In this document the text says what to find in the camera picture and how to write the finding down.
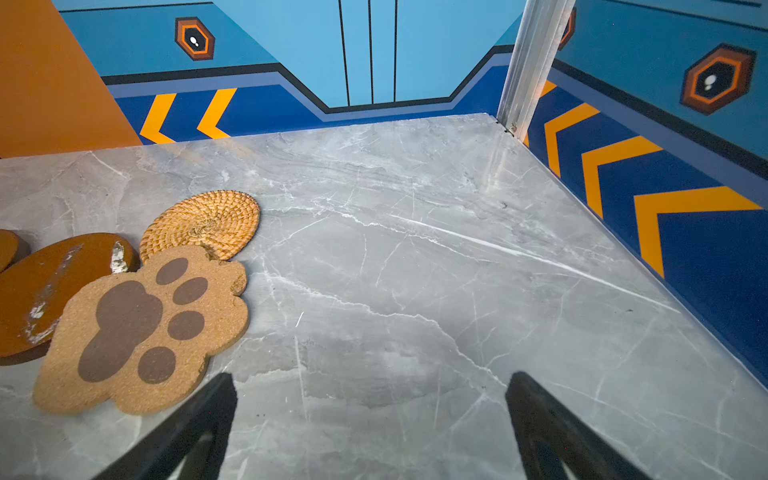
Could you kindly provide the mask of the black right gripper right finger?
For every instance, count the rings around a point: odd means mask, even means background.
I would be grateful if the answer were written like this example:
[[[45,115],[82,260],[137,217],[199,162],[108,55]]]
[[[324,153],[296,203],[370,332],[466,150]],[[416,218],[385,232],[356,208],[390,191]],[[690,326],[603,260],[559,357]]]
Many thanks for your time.
[[[505,393],[528,479],[646,479],[529,374],[511,376]]]

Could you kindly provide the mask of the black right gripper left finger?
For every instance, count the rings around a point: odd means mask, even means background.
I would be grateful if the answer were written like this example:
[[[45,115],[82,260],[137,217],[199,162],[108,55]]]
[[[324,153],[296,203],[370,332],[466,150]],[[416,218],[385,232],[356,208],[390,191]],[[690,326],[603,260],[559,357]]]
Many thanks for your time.
[[[227,372],[212,378],[99,479],[217,479],[238,396]]]

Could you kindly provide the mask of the cork paw print coaster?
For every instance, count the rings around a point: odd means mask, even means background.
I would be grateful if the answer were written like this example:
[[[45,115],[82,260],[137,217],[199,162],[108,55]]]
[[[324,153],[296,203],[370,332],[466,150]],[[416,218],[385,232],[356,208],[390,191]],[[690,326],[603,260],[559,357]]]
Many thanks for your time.
[[[151,415],[190,395],[211,357],[247,331],[245,267],[199,246],[99,278],[66,304],[33,391],[35,405],[77,414],[107,400]]]

